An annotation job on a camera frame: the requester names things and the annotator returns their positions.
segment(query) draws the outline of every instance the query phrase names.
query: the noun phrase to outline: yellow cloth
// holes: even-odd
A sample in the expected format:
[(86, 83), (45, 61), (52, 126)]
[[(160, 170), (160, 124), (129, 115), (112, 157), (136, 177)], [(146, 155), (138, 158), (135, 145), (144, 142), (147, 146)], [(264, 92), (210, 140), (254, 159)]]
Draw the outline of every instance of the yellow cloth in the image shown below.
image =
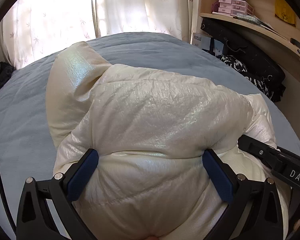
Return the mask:
[(285, 0), (275, 0), (275, 16), (286, 23), (296, 26), (296, 14)]

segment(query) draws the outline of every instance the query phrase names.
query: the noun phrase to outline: black cable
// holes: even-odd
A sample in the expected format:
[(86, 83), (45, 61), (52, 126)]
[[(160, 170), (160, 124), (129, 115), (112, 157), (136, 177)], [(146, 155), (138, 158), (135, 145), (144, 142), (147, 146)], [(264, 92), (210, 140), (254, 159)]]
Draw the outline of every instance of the black cable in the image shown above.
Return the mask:
[(2, 200), (2, 204), (4, 207), (4, 210), (7, 214), (9, 223), (12, 227), (13, 232), (16, 234), (16, 224), (14, 223), (14, 220), (12, 218), (9, 206), (8, 206), (8, 202), (7, 202), (7, 198), (6, 198), (6, 194), (4, 193), (4, 188), (3, 188), (3, 183), (2, 183), (2, 179), (1, 179), (1, 175), (0, 175), (0, 196), (1, 196), (1, 200)]

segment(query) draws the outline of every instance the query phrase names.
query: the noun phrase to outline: white curtain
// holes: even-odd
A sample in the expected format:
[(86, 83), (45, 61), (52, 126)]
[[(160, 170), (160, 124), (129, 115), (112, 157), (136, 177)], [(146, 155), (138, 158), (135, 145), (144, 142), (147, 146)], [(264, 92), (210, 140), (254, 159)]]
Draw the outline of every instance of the white curtain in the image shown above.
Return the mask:
[(18, 0), (1, 22), (8, 61), (16, 69), (69, 47), (95, 39), (91, 0)]
[(189, 42), (200, 0), (93, 0), (96, 36), (157, 32)]

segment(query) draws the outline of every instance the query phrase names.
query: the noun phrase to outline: blue gripper pad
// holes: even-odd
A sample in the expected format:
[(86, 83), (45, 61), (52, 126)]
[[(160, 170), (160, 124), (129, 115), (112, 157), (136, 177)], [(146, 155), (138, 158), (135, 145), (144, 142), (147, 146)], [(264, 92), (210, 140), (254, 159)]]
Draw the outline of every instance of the blue gripper pad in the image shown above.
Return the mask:
[(204, 151), (202, 155), (202, 164), (222, 201), (226, 201), (230, 204), (233, 200), (233, 185), (222, 170), (222, 161), (220, 159), (219, 161), (220, 164), (213, 158), (212, 153), (208, 150)]
[(84, 187), (97, 168), (98, 162), (98, 152), (92, 149), (89, 156), (81, 163), (81, 166), (67, 184), (67, 198), (69, 201), (72, 202), (79, 199)]

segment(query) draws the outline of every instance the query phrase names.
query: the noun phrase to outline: blue blanket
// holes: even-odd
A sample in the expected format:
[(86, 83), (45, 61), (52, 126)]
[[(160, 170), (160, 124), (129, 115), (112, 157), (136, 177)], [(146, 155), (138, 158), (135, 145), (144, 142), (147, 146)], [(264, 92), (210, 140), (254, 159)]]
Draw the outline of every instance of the blue blanket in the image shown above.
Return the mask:
[[(121, 33), (88, 43), (111, 64), (205, 77), (241, 94), (261, 93), (219, 59), (166, 34)], [(32, 176), (43, 180), (52, 177), (56, 149), (46, 119), (45, 90), (57, 54), (15, 71), (0, 90), (0, 172), (14, 219), (26, 178)], [(277, 144), (300, 156), (300, 141), (289, 122), (266, 96), (264, 99), (270, 109)], [(15, 239), (1, 199), (0, 224)]]

